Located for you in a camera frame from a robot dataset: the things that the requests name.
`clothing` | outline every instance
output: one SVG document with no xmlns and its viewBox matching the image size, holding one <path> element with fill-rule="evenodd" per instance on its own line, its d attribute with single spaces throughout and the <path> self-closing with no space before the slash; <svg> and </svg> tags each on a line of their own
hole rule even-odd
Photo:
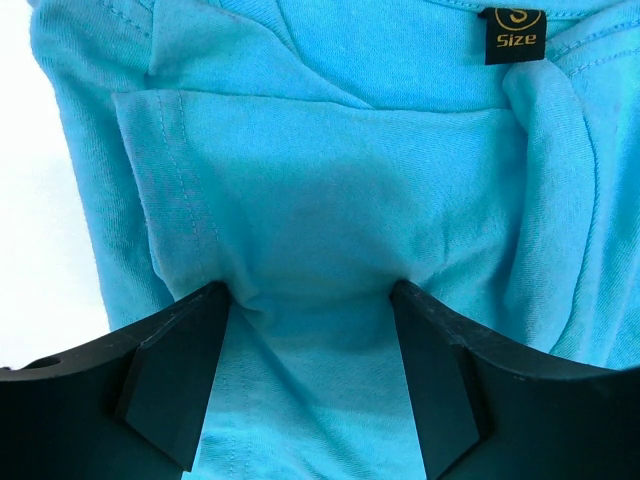
<svg viewBox="0 0 640 480">
<path fill-rule="evenodd" d="M 41 0 L 113 329 L 234 297 L 185 479 L 424 478 L 408 279 L 544 352 L 640 364 L 640 1 Z"/>
</svg>

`white background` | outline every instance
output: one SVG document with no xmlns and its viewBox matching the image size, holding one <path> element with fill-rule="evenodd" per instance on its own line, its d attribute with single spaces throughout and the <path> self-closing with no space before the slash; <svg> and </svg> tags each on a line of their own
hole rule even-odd
<svg viewBox="0 0 640 480">
<path fill-rule="evenodd" d="M 107 333 L 53 90 L 27 0 L 0 0 L 0 367 Z"/>
</svg>

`blue shirt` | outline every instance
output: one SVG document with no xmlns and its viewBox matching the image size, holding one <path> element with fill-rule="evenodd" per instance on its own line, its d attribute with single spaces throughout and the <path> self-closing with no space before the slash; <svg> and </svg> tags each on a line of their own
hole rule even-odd
<svg viewBox="0 0 640 480">
<path fill-rule="evenodd" d="M 111 327 L 235 300 L 186 480 L 424 478 L 399 279 L 640 364 L 640 1 L 36 3 Z M 546 58 L 484 65 L 486 6 Z"/>
</svg>

